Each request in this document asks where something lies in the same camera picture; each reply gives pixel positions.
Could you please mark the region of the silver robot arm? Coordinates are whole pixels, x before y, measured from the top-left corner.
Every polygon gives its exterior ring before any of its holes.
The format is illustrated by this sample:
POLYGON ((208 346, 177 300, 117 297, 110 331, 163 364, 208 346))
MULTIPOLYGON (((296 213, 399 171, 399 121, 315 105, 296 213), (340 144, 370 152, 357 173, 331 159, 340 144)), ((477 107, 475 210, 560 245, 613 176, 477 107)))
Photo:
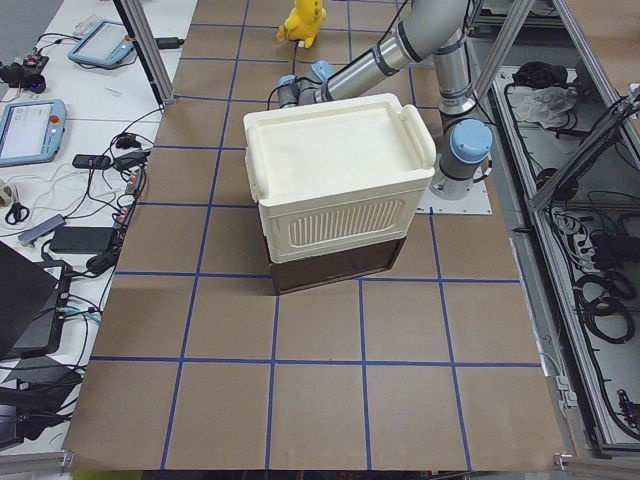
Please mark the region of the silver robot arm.
POLYGON ((430 191, 448 201, 465 198, 491 173, 479 168, 493 144, 490 129, 474 115, 479 106, 467 47, 467 1, 413 1, 390 32, 338 71, 316 62, 301 76, 282 77, 278 106, 289 108, 358 97, 410 64, 433 58, 445 150, 430 191))

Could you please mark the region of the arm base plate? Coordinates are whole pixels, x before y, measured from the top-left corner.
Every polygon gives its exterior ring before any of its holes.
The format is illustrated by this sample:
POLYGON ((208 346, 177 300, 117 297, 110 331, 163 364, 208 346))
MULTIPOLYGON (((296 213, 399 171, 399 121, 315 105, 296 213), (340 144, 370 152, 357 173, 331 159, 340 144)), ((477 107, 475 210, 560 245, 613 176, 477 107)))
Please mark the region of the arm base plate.
POLYGON ((486 182, 477 168, 471 179, 456 181, 436 169, 416 212, 418 214, 480 215, 493 213, 486 182))

